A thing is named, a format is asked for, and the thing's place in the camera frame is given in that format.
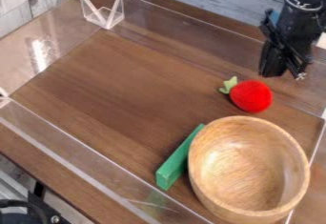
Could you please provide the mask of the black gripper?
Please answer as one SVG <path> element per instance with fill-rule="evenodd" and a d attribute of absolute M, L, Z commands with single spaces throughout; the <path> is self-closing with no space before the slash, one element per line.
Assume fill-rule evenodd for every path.
<path fill-rule="evenodd" d="M 321 5 L 303 8 L 284 3 L 281 12 L 272 9 L 264 12 L 259 25 L 265 37 L 257 64 L 261 77 L 281 76 L 287 68 L 295 80 L 305 78 L 312 42 L 323 31 L 321 10 Z"/>

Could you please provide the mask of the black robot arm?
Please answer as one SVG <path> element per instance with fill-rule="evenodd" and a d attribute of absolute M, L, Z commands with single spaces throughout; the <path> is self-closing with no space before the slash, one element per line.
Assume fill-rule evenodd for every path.
<path fill-rule="evenodd" d="M 257 74 L 275 77 L 288 71 L 296 80 L 303 79 L 312 43 L 326 32 L 326 0 L 284 0 L 280 12 L 265 10 L 259 28 L 265 41 Z"/>

